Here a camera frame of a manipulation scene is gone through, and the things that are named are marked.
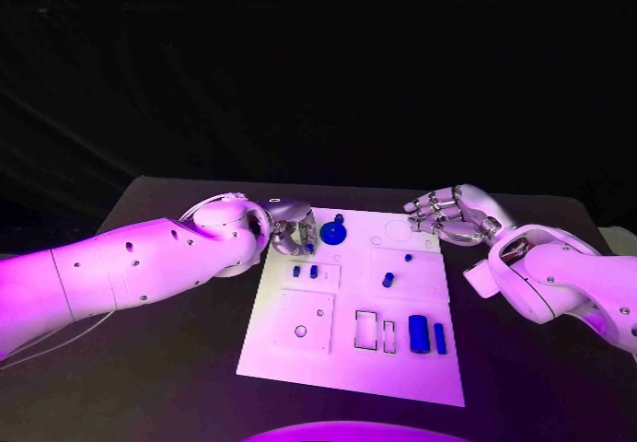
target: robotic hand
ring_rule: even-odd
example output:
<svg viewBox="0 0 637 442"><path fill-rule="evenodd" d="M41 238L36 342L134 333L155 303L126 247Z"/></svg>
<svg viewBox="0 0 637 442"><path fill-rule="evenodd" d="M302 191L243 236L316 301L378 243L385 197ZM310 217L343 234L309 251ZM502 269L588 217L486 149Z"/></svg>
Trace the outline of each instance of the robotic hand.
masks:
<svg viewBox="0 0 637 442"><path fill-rule="evenodd" d="M637 354L637 257L600 256L564 230L518 226L470 184L428 193L405 211L414 231L492 248L489 259L464 271L482 297L501 292L539 324L562 313L575 316L610 344Z"/></svg>
<svg viewBox="0 0 637 442"><path fill-rule="evenodd" d="M71 322L158 302L214 276L245 272L270 240L280 253L312 254L310 205L279 198L253 203L241 193L225 193L194 206L179 221L162 218L121 227L0 261L0 360Z"/></svg>

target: table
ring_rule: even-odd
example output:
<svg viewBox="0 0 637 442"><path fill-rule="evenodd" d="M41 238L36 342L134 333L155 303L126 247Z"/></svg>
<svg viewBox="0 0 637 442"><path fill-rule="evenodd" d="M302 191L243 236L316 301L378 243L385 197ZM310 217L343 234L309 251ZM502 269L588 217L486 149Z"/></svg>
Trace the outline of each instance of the table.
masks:
<svg viewBox="0 0 637 442"><path fill-rule="evenodd" d="M224 192L379 212L400 212L426 193L140 177L100 232L178 218ZM577 200L495 198L522 224L561 227L610 252ZM503 296L479 297L462 271L486 251L443 244L466 408L235 374L261 259L243 275L215 278L182 295L117 312L78 341L8 369L0 374L0 440L234 441L330 420L408 425L475 440L635 440L633 357L574 318L538 325ZM61 333L74 336L91 321Z"/></svg>

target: blue object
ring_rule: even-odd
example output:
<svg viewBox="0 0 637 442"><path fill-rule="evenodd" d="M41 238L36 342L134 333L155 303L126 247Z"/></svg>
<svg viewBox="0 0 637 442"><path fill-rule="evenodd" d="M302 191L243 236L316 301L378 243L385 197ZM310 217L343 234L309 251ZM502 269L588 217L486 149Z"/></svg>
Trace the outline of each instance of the blue object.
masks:
<svg viewBox="0 0 637 442"><path fill-rule="evenodd" d="M423 315L410 316L410 347L418 354L430 353L428 319Z"/></svg>
<svg viewBox="0 0 637 442"><path fill-rule="evenodd" d="M382 280L382 286L390 288L392 286L392 281L394 281L394 273L387 273L385 279Z"/></svg>
<svg viewBox="0 0 637 442"><path fill-rule="evenodd" d="M446 355L447 354L447 344L444 343L443 324L434 324L434 334L436 334L436 347L439 349L439 355Z"/></svg>
<svg viewBox="0 0 637 442"><path fill-rule="evenodd" d="M330 246L339 245L348 236L348 230L343 225L343 215L338 214L335 220L323 224L320 231L322 240Z"/></svg>

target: blue cylinder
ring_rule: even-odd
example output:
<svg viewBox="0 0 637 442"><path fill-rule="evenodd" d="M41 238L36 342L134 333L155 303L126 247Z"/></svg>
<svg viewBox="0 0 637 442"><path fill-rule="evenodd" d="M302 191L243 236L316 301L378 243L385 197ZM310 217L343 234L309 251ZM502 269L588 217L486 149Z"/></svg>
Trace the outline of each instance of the blue cylinder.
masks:
<svg viewBox="0 0 637 442"><path fill-rule="evenodd" d="M387 273L385 279L382 280L382 286L390 288L392 286L392 281L394 281L394 273Z"/></svg>
<svg viewBox="0 0 637 442"><path fill-rule="evenodd" d="M434 334L436 334L436 347L439 349L439 355L446 355L447 354L447 344L444 342L443 324L434 324Z"/></svg>
<svg viewBox="0 0 637 442"><path fill-rule="evenodd" d="M410 316L410 347L417 354L431 352L428 344L428 319L423 315Z"/></svg>

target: white platform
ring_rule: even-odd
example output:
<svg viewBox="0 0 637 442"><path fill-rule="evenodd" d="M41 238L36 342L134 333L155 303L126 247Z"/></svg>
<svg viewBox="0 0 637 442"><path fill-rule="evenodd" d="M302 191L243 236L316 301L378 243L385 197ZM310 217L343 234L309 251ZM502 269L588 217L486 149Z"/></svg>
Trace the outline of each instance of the white platform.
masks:
<svg viewBox="0 0 637 442"><path fill-rule="evenodd" d="M348 236L338 246L319 241L313 257L268 250L237 373L463 407L439 238L413 233L405 215L322 208L313 212L317 231L343 214ZM310 278L315 264L317 277ZM382 286L388 272L395 276L390 288ZM375 351L355 347L358 310L377 313ZM413 353L410 346L408 318L418 314L428 318L427 355ZM395 354L384 352L384 321L395 324ZM437 353L437 322L444 325L447 355ZM361 326L374 333L369 324ZM361 338L369 342L369 336Z"/></svg>

